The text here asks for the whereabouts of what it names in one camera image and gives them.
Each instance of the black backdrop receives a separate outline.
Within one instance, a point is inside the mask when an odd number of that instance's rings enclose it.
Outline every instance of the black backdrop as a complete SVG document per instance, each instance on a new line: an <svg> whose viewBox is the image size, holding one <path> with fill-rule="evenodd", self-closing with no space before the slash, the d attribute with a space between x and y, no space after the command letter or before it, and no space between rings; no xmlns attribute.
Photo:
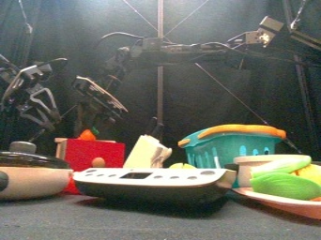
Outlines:
<svg viewBox="0 0 321 240"><path fill-rule="evenodd" d="M157 37L158 2L24 0L21 3L32 32L27 32L19 1L3 0L0 53L20 67L33 61L46 62L59 57L70 59L67 67L43 83L54 93L60 113L64 113L80 99L71 88L75 76L95 78L100 65L112 57L114 51L134 42L128 37L112 37L96 49L92 48L94 43L112 32ZM313 14L320 12L317 9L313 9ZM257 30L268 15L286 22L281 1L169 0L165 1L165 34L175 43L225 43L237 35ZM293 42L288 36L280 37L264 52L293 59L286 49L320 55L318 51ZM250 57L245 58L242 68L238 68L239 63L241 58L202 63L202 68L214 78L193 64L165 67L166 128L162 139L174 151L170 163L185 160L185 151L177 147L177 142L194 131L230 123L264 124L262 120L285 129L302 153L318 160L320 68L305 68L309 84L305 96L312 110L312 121L308 121L296 65L276 59ZM115 96L130 113L111 128L99 127L99 138L124 143L128 153L150 119L157 115L157 68L134 69ZM74 121L75 112L71 112L56 130L36 140L39 153L54 155L55 137L75 137ZM36 128L27 120L19 119L9 140L25 140ZM296 153L284 143L278 144L277 152Z"/></svg>

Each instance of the pot lid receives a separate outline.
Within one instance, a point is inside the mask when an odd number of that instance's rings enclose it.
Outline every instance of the pot lid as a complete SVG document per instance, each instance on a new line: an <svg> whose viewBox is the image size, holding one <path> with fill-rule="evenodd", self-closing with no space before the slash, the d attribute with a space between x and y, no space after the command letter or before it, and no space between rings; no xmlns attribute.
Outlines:
<svg viewBox="0 0 321 240"><path fill-rule="evenodd" d="M9 151L0 151L0 167L71 168L68 162L58 157Z"/></svg>

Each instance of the gray table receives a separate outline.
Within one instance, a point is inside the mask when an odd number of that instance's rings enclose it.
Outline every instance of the gray table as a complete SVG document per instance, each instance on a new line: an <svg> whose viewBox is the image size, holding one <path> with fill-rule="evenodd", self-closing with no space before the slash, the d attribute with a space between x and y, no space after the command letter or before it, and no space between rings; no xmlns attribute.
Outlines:
<svg viewBox="0 0 321 240"><path fill-rule="evenodd" d="M58 195L0 202L0 239L321 239L321 220L229 192L205 208Z"/></svg>

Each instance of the yellow fruit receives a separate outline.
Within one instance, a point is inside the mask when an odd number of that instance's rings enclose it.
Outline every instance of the yellow fruit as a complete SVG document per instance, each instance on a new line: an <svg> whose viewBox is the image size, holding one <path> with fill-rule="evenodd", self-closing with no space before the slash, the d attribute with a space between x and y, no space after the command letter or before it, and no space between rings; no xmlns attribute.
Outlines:
<svg viewBox="0 0 321 240"><path fill-rule="evenodd" d="M321 185L321 166L309 164L305 168L293 172L297 176L310 179L314 183Z"/></svg>
<svg viewBox="0 0 321 240"><path fill-rule="evenodd" d="M187 163L179 162L170 165L170 169L195 169L195 167Z"/></svg>

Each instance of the white container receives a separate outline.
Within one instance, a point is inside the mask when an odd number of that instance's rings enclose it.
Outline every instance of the white container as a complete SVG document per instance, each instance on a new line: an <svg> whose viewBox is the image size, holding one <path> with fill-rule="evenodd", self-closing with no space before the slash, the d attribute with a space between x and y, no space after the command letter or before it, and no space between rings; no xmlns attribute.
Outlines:
<svg viewBox="0 0 321 240"><path fill-rule="evenodd" d="M241 188L250 188L252 183L252 167L258 167L272 161L284 158L293 158L296 155L257 155L242 156L234 158L234 163L238 164L237 182Z"/></svg>

